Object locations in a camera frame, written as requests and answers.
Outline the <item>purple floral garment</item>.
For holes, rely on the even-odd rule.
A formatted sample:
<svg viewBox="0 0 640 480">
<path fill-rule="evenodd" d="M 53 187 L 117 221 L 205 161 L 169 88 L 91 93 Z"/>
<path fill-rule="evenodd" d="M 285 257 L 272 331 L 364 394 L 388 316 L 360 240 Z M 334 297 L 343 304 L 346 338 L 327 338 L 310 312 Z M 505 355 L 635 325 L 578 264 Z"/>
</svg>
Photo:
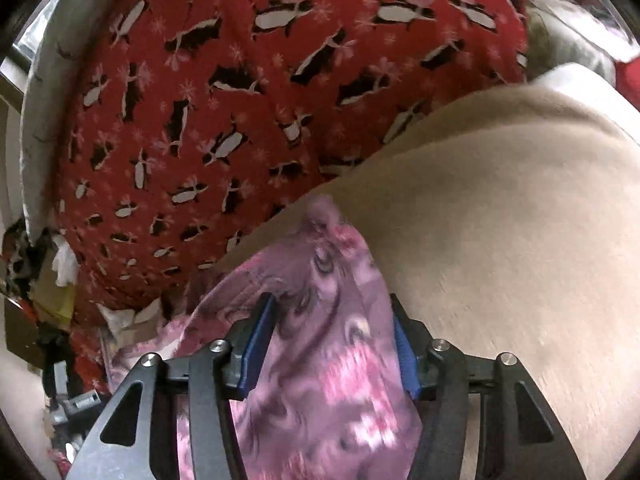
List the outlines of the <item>purple floral garment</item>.
<svg viewBox="0 0 640 480">
<path fill-rule="evenodd" d="M 143 353 L 187 356 L 246 318 L 262 294 L 276 326 L 256 387 L 232 404 L 252 479 L 402 479 L 422 428 L 401 385 L 393 312 L 360 233 L 329 197 L 234 271 L 206 273 L 148 341 L 121 348 L 118 386 Z"/>
</svg>

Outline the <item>beige plush blanket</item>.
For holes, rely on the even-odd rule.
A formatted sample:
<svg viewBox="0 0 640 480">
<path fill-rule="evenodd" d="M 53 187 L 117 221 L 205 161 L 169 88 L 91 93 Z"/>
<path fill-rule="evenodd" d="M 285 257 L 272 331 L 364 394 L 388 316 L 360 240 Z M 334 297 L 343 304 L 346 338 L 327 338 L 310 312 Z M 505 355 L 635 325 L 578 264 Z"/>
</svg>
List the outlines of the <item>beige plush blanket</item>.
<svg viewBox="0 0 640 480">
<path fill-rule="evenodd" d="M 536 84 L 436 110 L 244 236 L 224 273 L 329 197 L 422 322 L 428 400 L 403 479 L 639 474 L 639 148 Z"/>
</svg>

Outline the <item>red penguin print pillow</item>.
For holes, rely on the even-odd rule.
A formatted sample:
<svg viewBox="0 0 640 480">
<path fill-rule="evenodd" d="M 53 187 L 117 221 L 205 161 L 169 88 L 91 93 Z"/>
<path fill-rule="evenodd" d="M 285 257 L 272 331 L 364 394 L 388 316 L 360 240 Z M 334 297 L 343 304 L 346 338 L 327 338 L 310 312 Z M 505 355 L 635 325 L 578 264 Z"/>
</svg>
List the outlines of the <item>red penguin print pillow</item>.
<svg viewBox="0 0 640 480">
<path fill-rule="evenodd" d="M 116 0 L 56 175 L 77 310 L 145 307 L 526 49 L 524 0 Z"/>
</svg>

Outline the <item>white cloth pile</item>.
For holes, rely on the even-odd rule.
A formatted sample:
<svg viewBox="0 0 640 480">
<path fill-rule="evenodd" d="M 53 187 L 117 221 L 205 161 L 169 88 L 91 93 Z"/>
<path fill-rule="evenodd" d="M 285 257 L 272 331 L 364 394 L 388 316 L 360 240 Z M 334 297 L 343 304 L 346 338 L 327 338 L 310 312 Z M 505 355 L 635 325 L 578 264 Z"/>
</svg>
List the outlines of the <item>white cloth pile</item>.
<svg viewBox="0 0 640 480">
<path fill-rule="evenodd" d="M 615 64 L 628 63 L 639 54 L 634 40 L 574 0 L 525 0 L 525 7 L 529 79 L 576 63 L 615 84 Z"/>
</svg>

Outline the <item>plain red cushion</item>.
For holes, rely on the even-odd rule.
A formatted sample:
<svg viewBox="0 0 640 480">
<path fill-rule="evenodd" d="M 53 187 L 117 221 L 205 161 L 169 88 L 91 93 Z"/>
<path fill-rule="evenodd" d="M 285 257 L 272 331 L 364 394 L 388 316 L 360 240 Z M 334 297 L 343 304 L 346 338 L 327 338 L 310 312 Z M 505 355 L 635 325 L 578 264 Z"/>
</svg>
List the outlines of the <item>plain red cushion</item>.
<svg viewBox="0 0 640 480">
<path fill-rule="evenodd" d="M 637 109 L 640 110 L 640 58 L 628 63 L 617 62 L 616 90 Z"/>
</svg>

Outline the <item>grey headboard edge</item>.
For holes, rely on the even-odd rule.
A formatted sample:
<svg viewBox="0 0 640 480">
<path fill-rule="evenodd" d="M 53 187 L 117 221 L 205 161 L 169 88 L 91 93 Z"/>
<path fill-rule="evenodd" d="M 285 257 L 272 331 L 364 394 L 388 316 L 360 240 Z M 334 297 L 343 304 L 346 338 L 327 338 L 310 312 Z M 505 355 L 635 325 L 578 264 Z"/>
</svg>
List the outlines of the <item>grey headboard edge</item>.
<svg viewBox="0 0 640 480">
<path fill-rule="evenodd" d="M 30 244 L 47 229 L 64 114 L 86 51 L 115 0 L 58 0 L 28 73 L 21 110 L 20 180 Z"/>
</svg>

